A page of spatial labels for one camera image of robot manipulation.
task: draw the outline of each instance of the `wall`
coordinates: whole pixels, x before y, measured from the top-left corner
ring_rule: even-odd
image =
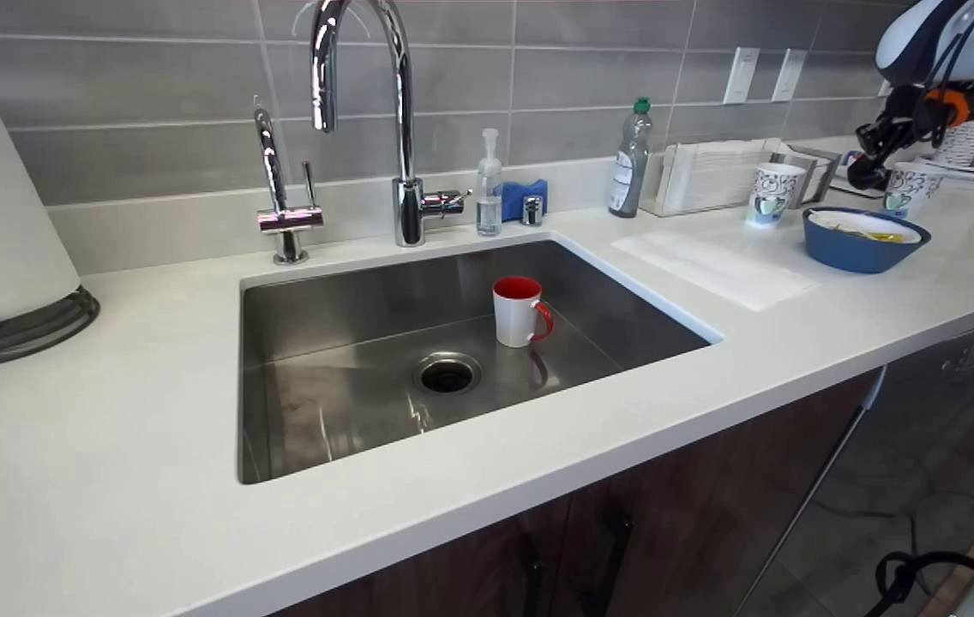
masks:
[[[308,126],[300,0],[0,0],[0,114],[45,203],[261,185],[249,98],[280,119],[297,179],[392,174],[383,33],[354,3],[340,129]],[[903,0],[399,0],[413,61],[418,171],[600,158],[633,97],[655,149],[849,133],[875,118],[870,47]],[[762,47],[752,104],[721,107],[730,47]],[[791,104],[768,104],[781,47],[805,47]]]

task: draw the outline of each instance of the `paper towel holder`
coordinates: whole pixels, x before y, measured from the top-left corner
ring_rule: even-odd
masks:
[[[98,314],[98,303],[74,287],[72,295],[0,322],[0,363],[46,350],[82,331]]]

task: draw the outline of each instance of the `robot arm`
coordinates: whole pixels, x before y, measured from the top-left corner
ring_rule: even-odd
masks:
[[[883,31],[875,65],[896,93],[858,126],[858,187],[883,187],[883,158],[898,149],[939,144],[945,126],[974,119],[974,0],[918,0]]]

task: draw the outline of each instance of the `kitchen sink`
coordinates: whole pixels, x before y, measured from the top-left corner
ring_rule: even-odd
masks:
[[[539,350],[495,344],[491,285],[531,274]],[[240,480],[261,482],[706,346],[559,245],[244,287]]]

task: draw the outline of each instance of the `blue bowl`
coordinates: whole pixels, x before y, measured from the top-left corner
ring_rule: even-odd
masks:
[[[858,274],[881,274],[924,246],[932,232],[915,224],[892,218],[883,213],[813,207],[803,208],[805,253]]]

